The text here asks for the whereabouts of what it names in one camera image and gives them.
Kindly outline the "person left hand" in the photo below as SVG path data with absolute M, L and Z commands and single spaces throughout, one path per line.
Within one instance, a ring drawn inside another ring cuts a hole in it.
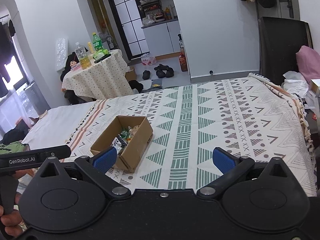
M 17 192 L 18 180 L 12 176 L 1 177 L 1 239 L 12 239 L 22 232 L 22 221 L 17 209 L 21 194 Z

